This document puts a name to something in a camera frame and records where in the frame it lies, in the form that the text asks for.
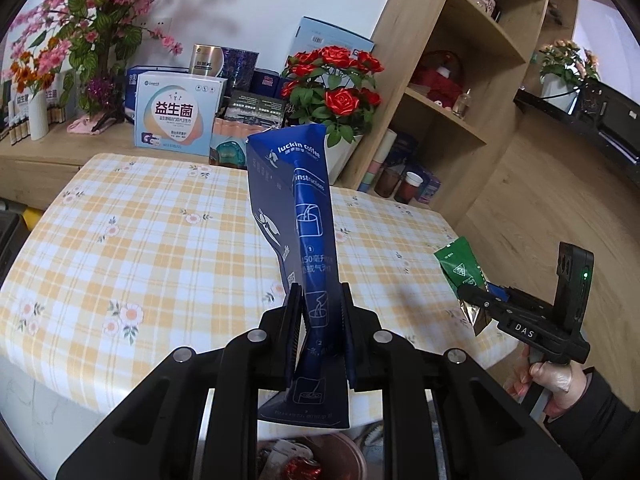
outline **silver screw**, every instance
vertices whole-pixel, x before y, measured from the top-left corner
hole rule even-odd
[[[447,359],[452,363],[459,365],[466,361],[466,354],[460,348],[454,348],[447,352]]]
[[[255,328],[246,335],[246,338],[252,343],[259,343],[260,341],[267,339],[267,333],[260,328]]]
[[[178,361],[179,363],[188,361],[189,359],[191,359],[191,356],[193,356],[193,352],[190,348],[183,347],[178,348],[176,351],[174,351],[174,360]]]
[[[391,340],[394,338],[391,332],[387,330],[378,330],[374,335],[373,339],[378,343],[391,343]]]

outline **yellow plaid tablecloth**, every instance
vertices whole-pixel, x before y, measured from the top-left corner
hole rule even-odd
[[[332,203],[340,279],[384,328],[428,351],[464,348],[485,367],[513,350],[495,324],[474,337],[433,256],[456,237],[439,214],[339,188]],[[283,299],[245,171],[102,154],[55,199],[4,282],[0,350],[108,413],[176,347],[221,348]],[[379,420],[380,394],[352,392],[350,409],[352,426]]]

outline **green snack bag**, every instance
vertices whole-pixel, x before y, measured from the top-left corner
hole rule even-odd
[[[480,265],[478,265],[478,261],[465,237],[460,237],[436,251],[435,256],[440,262],[442,272],[456,298],[458,297],[458,287],[463,283],[469,283],[487,290],[482,269],[480,269]],[[460,301],[460,308],[474,327],[476,335],[482,332],[482,329],[491,321],[489,313],[484,309],[466,304],[464,301]]]

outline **red rose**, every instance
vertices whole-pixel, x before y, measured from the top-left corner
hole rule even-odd
[[[338,68],[348,68],[351,64],[351,52],[348,48],[326,46],[320,51],[320,55],[325,63],[335,65]]]
[[[313,65],[296,65],[291,71],[298,77],[306,77],[316,69]]]
[[[327,92],[324,100],[336,115],[351,115],[360,104],[360,100],[346,88]]]
[[[382,72],[384,68],[380,65],[380,62],[373,57],[369,52],[360,51],[358,53],[358,62],[367,70],[375,73]]]
[[[300,63],[310,64],[320,57],[320,51],[314,50],[313,52],[299,52],[294,57],[300,60]]]
[[[376,92],[372,92],[368,88],[363,88],[360,91],[360,97],[362,97],[367,103],[369,103],[373,107],[380,106],[382,99],[380,98],[380,94]]]
[[[282,97],[289,97],[291,95],[291,92],[293,92],[293,89],[298,86],[298,82],[297,81],[289,81],[288,83],[284,83],[284,86],[282,87]]]

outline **white flower pot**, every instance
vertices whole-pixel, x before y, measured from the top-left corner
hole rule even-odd
[[[45,92],[29,95],[29,131],[31,140],[41,139],[49,133],[47,95]]]
[[[541,97],[551,97],[552,95],[564,94],[570,92],[572,87],[567,85],[556,74],[545,74],[542,78],[542,95]],[[571,92],[567,95],[560,97],[553,97],[546,99],[547,102],[560,108],[562,111],[569,113],[571,105],[574,103],[574,99],[577,96],[577,92]]]
[[[328,138],[329,136],[324,136],[324,156],[326,157],[326,169],[329,173],[329,184],[332,186],[338,180],[340,172],[347,164],[349,157],[353,155],[362,136],[354,136],[351,143],[340,138],[340,142],[330,148],[326,144]]]

